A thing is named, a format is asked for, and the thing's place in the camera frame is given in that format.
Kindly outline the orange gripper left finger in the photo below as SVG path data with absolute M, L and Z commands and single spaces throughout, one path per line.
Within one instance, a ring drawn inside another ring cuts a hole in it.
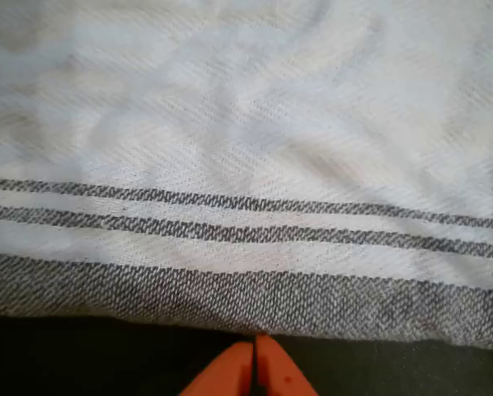
M 180 392 L 181 396 L 248 395 L 251 390 L 254 345 L 236 342 L 216 356 Z

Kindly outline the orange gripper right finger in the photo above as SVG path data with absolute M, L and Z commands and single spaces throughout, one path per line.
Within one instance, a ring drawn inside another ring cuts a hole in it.
M 264 395 L 318 395 L 291 356 L 274 338 L 267 335 L 257 336 L 255 356 L 254 384 Z

